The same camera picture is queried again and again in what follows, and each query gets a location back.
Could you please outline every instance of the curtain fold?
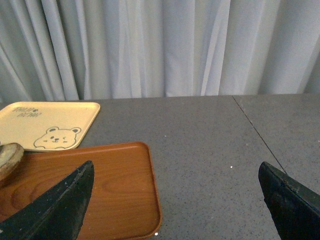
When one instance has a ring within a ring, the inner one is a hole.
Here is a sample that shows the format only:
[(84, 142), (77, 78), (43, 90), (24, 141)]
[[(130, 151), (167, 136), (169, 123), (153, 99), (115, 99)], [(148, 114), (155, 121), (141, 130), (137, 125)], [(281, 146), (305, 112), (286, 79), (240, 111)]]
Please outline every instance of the curtain fold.
[(320, 92), (317, 0), (0, 1), (0, 102)]

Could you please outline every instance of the brown tray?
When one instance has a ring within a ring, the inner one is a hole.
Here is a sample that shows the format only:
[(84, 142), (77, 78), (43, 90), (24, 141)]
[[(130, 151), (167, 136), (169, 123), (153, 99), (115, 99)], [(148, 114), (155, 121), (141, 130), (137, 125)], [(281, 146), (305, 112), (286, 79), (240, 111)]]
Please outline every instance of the brown tray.
[(87, 160), (92, 196), (78, 240), (147, 239), (162, 221), (149, 148), (142, 142), (26, 154), (0, 188), (0, 222)]

